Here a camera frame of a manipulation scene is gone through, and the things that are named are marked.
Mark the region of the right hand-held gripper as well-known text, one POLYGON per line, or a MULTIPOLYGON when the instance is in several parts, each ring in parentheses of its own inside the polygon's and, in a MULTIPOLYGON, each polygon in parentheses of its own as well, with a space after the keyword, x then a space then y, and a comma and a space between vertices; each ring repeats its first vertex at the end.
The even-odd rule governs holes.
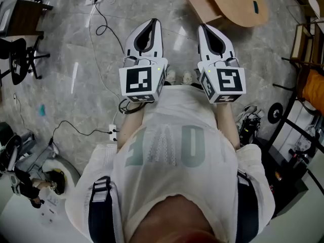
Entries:
POLYGON ((220 30, 208 24, 199 26, 198 41, 202 60, 197 64, 199 82, 209 102, 221 104, 236 101, 246 93, 246 79, 245 70, 235 58, 232 42, 220 30))

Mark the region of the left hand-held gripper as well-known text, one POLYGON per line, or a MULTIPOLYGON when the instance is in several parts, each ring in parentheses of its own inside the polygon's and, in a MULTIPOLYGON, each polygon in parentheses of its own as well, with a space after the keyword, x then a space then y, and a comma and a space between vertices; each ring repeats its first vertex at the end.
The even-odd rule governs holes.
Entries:
POLYGON ((119 69, 121 94, 131 102, 154 102, 160 97, 168 61, 161 22, 152 18, 136 27, 126 40, 124 66, 119 69))

